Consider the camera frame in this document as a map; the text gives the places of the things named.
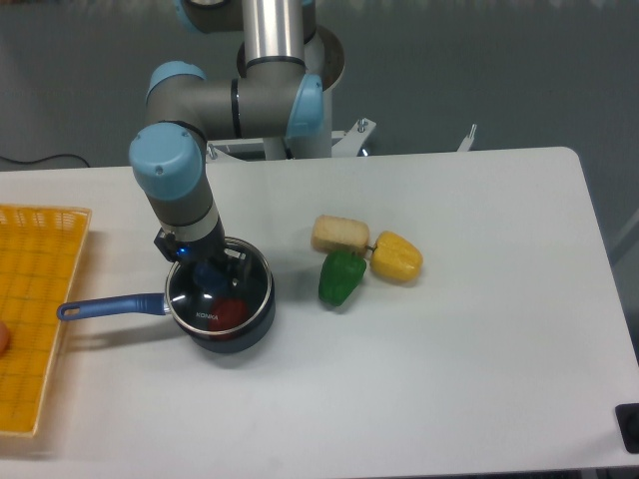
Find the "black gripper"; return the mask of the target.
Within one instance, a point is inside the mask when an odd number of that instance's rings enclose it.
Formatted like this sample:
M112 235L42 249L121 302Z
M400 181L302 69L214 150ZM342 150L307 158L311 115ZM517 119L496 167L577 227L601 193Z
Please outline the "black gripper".
M216 267L227 265L231 287L243 287L250 277L252 260L245 252L228 247L225 253L227 245L222 224L217 224L203 238L190 241L177 240L173 234L159 229L154 245L169 262L208 262Z

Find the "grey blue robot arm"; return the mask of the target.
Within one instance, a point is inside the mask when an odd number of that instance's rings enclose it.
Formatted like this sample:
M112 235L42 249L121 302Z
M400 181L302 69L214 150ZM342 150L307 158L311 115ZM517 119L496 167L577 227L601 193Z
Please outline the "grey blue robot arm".
M316 31L316 4L178 1L175 9L199 33L242 31L246 73L212 81L193 64L159 66L129 162L161 225L154 243L165 259L223 266L225 232L206 174L207 144L320 131L322 80L305 61L305 45Z

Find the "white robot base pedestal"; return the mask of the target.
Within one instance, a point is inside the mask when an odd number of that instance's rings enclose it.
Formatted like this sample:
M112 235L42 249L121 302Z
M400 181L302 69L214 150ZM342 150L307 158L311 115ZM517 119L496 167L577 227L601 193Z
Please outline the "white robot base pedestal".
M239 160L351 158L367 156L366 144L376 128L372 119L361 117L348 130L332 127L332 96L344 72L345 55L338 37L324 26L305 44L307 63L321 75L323 123L313 136L226 140L207 144L209 163Z

